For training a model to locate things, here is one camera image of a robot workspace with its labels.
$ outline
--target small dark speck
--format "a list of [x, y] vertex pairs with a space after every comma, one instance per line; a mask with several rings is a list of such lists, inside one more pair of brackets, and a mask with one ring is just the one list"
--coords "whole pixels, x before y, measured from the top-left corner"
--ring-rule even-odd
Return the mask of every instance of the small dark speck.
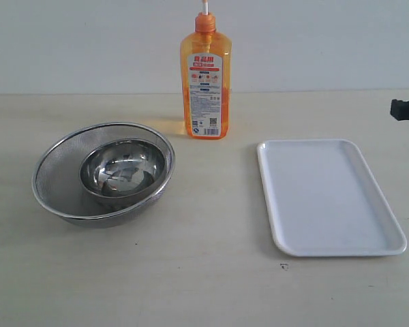
[[289, 264], [280, 264], [280, 267], [285, 271], [289, 270]]

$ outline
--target stainless steel bowl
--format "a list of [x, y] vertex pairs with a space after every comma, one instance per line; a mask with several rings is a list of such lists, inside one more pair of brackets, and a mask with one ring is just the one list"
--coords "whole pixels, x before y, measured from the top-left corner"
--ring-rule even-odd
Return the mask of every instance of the stainless steel bowl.
[[80, 180], [94, 200], [121, 210], [152, 194], [166, 175], [164, 154], [153, 143], [126, 139], [104, 144], [82, 162]]
[[[80, 180], [80, 169], [84, 160], [102, 145], [126, 139], [156, 146], [163, 155], [164, 170], [161, 182], [148, 196], [118, 210], [95, 201]], [[156, 202], [171, 179], [174, 167], [174, 149], [158, 131], [135, 123], [104, 123], [76, 131], [50, 147], [35, 167], [32, 190], [46, 210], [70, 223], [110, 227], [134, 218]]]

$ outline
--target white wall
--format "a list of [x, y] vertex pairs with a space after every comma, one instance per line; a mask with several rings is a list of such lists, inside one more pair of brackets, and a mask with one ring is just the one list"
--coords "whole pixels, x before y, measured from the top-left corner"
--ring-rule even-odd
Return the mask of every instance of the white wall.
[[[409, 87], [409, 0], [210, 0], [233, 91]], [[0, 93], [178, 93], [200, 0], [0, 0]]]

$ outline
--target mesh strainer rim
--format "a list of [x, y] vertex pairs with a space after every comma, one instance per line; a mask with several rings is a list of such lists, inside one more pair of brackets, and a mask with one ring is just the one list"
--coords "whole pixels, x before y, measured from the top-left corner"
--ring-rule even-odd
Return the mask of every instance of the mesh strainer rim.
[[[79, 134], [83, 134], [86, 131], [91, 131], [92, 129], [97, 129], [97, 128], [103, 128], [103, 127], [110, 127], [110, 126], [128, 126], [128, 127], [136, 127], [136, 128], [141, 128], [141, 129], [145, 129], [147, 131], [150, 131], [151, 133], [155, 134], [157, 137], [159, 137], [168, 147], [170, 156], [171, 156], [171, 165], [169, 167], [169, 169], [166, 172], [166, 176], [164, 179], [164, 182], [149, 196], [147, 196], [144, 200], [134, 204], [133, 206], [129, 206], [123, 210], [119, 210], [119, 211], [114, 211], [112, 213], [106, 213], [104, 215], [92, 215], [92, 216], [80, 216], [80, 215], [70, 215], [67, 213], [62, 213], [61, 211], [58, 211], [54, 208], [52, 208], [51, 206], [49, 206], [48, 204], [45, 203], [45, 201], [43, 201], [43, 199], [41, 198], [41, 195], [37, 189], [36, 186], [36, 180], [37, 180], [37, 176], [38, 173], [40, 172], [40, 168], [42, 166], [42, 164], [44, 163], [44, 161], [47, 159], [47, 157], [53, 152], [53, 150], [55, 150], [58, 146], [60, 146], [62, 143], [70, 140], [71, 138], [79, 135]], [[67, 219], [75, 219], [75, 220], [98, 220], [98, 219], [107, 219], [107, 218], [113, 218], [113, 217], [118, 217], [124, 214], [128, 214], [131, 213], [133, 211], [135, 211], [138, 208], [142, 208], [143, 206], [145, 206], [147, 204], [147, 202], [152, 202], [152, 199], [157, 196], [159, 193], [161, 193], [166, 185], [168, 184], [168, 182], [171, 179], [172, 173], [174, 172], [174, 168], [175, 168], [175, 151], [170, 143], [170, 141], [163, 135], [161, 134], [159, 131], [157, 131], [156, 129], [153, 129], [152, 127], [146, 126], [146, 125], [142, 125], [139, 123], [128, 123], [128, 122], [108, 122], [108, 123], [100, 123], [100, 124], [95, 124], [95, 125], [91, 125], [88, 127], [83, 127], [82, 129], [78, 129], [77, 131], [73, 131], [72, 133], [62, 137], [61, 139], [59, 139], [58, 141], [56, 141], [50, 148], [48, 148], [40, 157], [40, 159], [38, 160], [38, 162], [35, 165], [35, 170], [33, 172], [32, 175], [32, 192], [33, 195], [35, 196], [35, 199], [38, 201], [38, 203], [47, 211], [50, 211], [51, 213], [58, 215], [60, 217], [63, 218], [67, 218]]]

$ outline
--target bottle label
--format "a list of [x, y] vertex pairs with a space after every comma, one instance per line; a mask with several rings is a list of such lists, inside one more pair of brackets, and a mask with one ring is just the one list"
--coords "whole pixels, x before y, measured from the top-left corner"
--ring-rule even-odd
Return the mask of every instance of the bottle label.
[[221, 134], [223, 59], [212, 53], [188, 56], [188, 82], [193, 135]]

